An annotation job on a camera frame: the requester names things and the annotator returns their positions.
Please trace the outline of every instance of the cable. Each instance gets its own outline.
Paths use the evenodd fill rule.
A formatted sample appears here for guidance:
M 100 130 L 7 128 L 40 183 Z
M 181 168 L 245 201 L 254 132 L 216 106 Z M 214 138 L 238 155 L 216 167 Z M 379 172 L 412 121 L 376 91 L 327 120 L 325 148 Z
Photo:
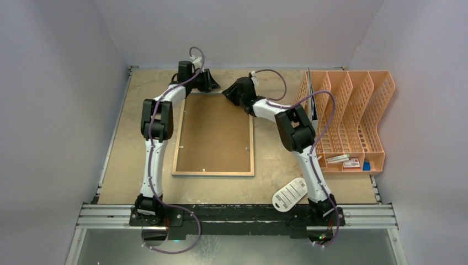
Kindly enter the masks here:
M 284 84 L 284 93 L 283 93 L 283 95 L 280 98 L 267 98 L 267 100 L 272 100 L 272 101 L 282 100 L 286 96 L 286 92 L 288 91 L 288 85 L 286 85 L 286 80 L 284 80 L 284 77 L 279 72 L 277 72 L 277 71 L 275 71 L 273 69 L 263 69 L 263 70 L 255 71 L 255 73 L 261 73 L 261 72 L 274 72 L 281 78 L 281 80 L 283 81 L 283 84 Z
M 335 115 L 335 110 L 336 110 L 336 100 L 335 100 L 335 97 L 333 96 L 333 94 L 332 94 L 330 91 L 327 91 L 327 90 L 319 90 L 319 91 L 313 92 L 312 94 L 308 95 L 307 97 L 305 97 L 304 99 L 300 100 L 299 102 L 297 102 L 296 104 L 292 105 L 292 106 L 289 107 L 289 108 L 290 108 L 290 109 L 296 108 L 296 107 L 299 106 L 302 102 L 308 100 L 309 98 L 311 98 L 311 97 L 313 97 L 313 96 L 315 96 L 316 94 L 319 94 L 319 93 L 326 93 L 326 94 L 329 94 L 330 97 L 332 98 L 332 103 L 333 103 L 332 112 L 331 112 L 331 114 L 330 114 L 330 118 L 328 118 L 327 125 L 325 125 L 325 128 L 324 128 L 323 132 L 317 137 L 317 140 L 315 140 L 315 142 L 313 143 L 312 148 L 310 148 L 310 152 L 309 152 L 309 162 L 310 162 L 310 165 L 312 166 L 313 173 L 314 173 L 315 177 L 317 178 L 318 184 L 320 185 L 320 187 L 322 187 L 323 192 L 325 193 L 325 195 L 327 196 L 328 200 L 329 200 L 330 203 L 332 204 L 333 209 L 335 210 L 335 213 L 336 213 L 336 217 L 337 217 L 337 228 L 336 228 L 336 233 L 333 235 L 332 239 L 331 239 L 326 245 L 319 244 L 319 245 L 322 246 L 322 247 L 326 247 L 326 246 L 329 246 L 331 243 L 333 243 L 333 241 L 335 240 L 335 238 L 338 236 L 338 231 L 339 231 L 339 211 L 338 211 L 337 206 L 336 206 L 335 203 L 333 202 L 332 198 L 330 197 L 330 194 L 328 194 L 328 192 L 325 190 L 325 187 L 323 186 L 322 181 L 321 181 L 320 178 L 318 177 L 317 170 L 315 169 L 315 166 L 313 165 L 313 162 L 312 162 L 312 152 L 313 152 L 315 146 L 317 145 L 318 141 L 320 141 L 320 139 L 322 138 L 323 134 L 325 134 L 325 132 L 328 130 L 328 128 L 329 128 L 330 125 L 332 124 L 333 116 Z
M 143 241 L 143 245 L 142 246 L 145 246 L 147 248 L 149 248 L 150 250 L 153 250 L 153 251 L 156 251 L 156 252 L 160 252 L 160 253 L 164 253 L 164 254 L 180 254 L 180 253 L 183 253 L 183 252 L 186 252 L 186 251 L 189 251 L 191 250 L 192 248 L 195 247 L 195 245 L 198 243 L 198 241 L 200 241 L 201 239 L 201 224 L 200 224 L 200 220 L 198 220 L 198 218 L 196 217 L 196 215 L 190 211 L 189 209 L 187 208 L 184 208 L 184 207 L 181 207 L 181 206 L 178 206 L 178 205 L 172 205 L 172 204 L 167 204 L 165 202 L 163 202 L 159 196 L 157 195 L 156 191 L 155 191 L 155 188 L 153 186 L 153 181 L 152 181 L 152 176 L 151 176 L 151 158 L 152 158 L 152 155 L 153 155 L 153 150 L 155 148 L 155 143 L 153 141 L 153 137 L 151 135 L 151 128 L 153 127 L 153 123 L 155 122 L 155 118 L 156 118 L 156 113 L 158 111 L 158 106 L 159 106 L 159 103 L 161 102 L 161 100 L 172 90 L 176 89 L 177 87 L 181 87 L 185 84 L 187 84 L 188 82 L 192 81 L 193 79 L 195 79 L 198 74 L 201 72 L 201 69 L 203 69 L 203 66 L 205 64 L 205 55 L 203 54 L 203 52 L 198 48 L 198 47 L 191 47 L 190 50 L 189 50 L 189 54 L 190 56 L 192 56 L 192 49 L 196 49 L 198 50 L 200 53 L 201 53 L 201 58 L 203 59 L 203 61 L 201 62 L 201 67 L 200 69 L 198 69 L 196 72 L 195 72 L 195 75 L 192 76 L 191 78 L 189 78 L 188 80 L 180 83 L 180 84 L 177 84 L 176 86 L 173 86 L 172 88 L 166 90 L 159 98 L 158 100 L 156 101 L 156 106 L 155 106 L 155 110 L 153 111 L 153 115 L 152 115 L 152 118 L 151 118 L 151 121 L 150 121 L 150 126 L 149 126 L 149 136 L 150 136 L 150 141 L 151 141 L 151 149 L 150 149 L 150 155 L 148 156 L 148 180 L 149 180 L 149 183 L 150 183 L 150 187 L 151 187 L 151 191 L 153 192 L 153 195 L 156 197 L 156 199 L 158 200 L 159 203 L 161 203 L 162 205 L 164 206 L 167 206 L 167 207 L 172 207 L 172 208 L 176 208 L 176 209 L 181 209 L 181 210 L 184 210 L 186 211 L 187 213 L 190 214 L 190 216 L 193 216 L 193 218 L 195 219 L 196 221 L 196 224 L 198 226 L 198 235 L 195 239 L 195 241 L 189 246 L 187 247 L 186 249 L 183 249 L 183 250 L 179 250 L 179 251 L 166 251 L 166 250 L 160 250 L 158 248 L 155 248 L 155 247 L 152 247 L 150 245 L 148 245 L 146 242 L 145 242 L 145 238 L 143 237 L 143 234 L 141 235 L 141 240 Z

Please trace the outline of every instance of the glass panel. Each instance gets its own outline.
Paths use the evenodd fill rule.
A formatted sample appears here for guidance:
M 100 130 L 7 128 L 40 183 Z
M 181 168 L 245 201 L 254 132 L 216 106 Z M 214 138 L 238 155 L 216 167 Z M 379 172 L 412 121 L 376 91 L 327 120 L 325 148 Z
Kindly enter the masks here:
M 165 241 L 177 251 L 196 237 Z M 387 230 L 341 230 L 324 250 L 288 236 L 204 235 L 194 249 L 166 255 L 141 247 L 140 230 L 88 230 L 78 264 L 396 264 Z

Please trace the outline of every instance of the white card with holes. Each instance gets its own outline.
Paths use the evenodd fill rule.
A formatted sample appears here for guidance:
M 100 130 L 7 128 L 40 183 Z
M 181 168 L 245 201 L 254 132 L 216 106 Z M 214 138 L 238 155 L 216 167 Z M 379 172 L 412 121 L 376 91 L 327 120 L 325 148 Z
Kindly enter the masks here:
M 273 207 L 285 213 L 291 210 L 306 194 L 306 181 L 303 178 L 295 178 L 273 195 Z

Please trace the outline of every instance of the white tag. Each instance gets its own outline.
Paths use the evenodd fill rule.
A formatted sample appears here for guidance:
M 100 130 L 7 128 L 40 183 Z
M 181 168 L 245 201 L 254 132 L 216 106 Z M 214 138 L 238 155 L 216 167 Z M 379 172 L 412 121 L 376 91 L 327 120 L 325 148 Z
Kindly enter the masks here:
M 306 181 L 303 178 L 295 178 L 273 195 L 273 207 L 285 213 L 291 210 L 306 194 Z
M 349 161 L 343 162 L 343 168 L 357 168 L 357 167 L 361 167 L 361 164 L 359 163 L 359 159 L 357 158 L 351 158 Z

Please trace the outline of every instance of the blue object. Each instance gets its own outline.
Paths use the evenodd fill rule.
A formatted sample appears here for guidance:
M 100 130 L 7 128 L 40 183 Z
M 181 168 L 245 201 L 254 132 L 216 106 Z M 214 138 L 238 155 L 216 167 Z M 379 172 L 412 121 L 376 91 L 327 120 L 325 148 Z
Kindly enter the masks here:
M 369 161 L 364 161 L 363 171 L 370 171 L 370 163 L 369 163 Z

